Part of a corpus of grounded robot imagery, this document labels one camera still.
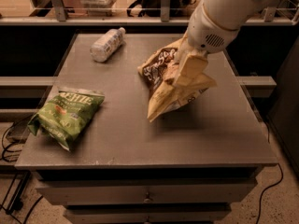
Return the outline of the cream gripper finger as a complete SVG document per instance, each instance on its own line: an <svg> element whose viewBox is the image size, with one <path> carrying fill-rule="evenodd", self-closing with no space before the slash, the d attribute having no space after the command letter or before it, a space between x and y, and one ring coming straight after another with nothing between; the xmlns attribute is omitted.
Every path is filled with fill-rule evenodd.
<svg viewBox="0 0 299 224"><path fill-rule="evenodd" d="M207 67L207 58L202 55L186 54L179 62L173 85L176 87L193 86Z"/></svg>
<svg viewBox="0 0 299 224"><path fill-rule="evenodd" d="M215 87L217 82L212 77L209 77L205 73L198 74L191 79L191 82L187 85L188 89L202 90Z"/></svg>

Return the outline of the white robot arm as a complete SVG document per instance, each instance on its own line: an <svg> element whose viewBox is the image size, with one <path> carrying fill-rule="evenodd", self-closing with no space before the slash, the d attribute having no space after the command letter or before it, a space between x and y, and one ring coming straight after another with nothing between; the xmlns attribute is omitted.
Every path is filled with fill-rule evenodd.
<svg viewBox="0 0 299 224"><path fill-rule="evenodd" d="M206 86L207 55L220 52L237 37L241 26L256 12L277 0L201 0L190 16L175 63L176 87Z"/></svg>

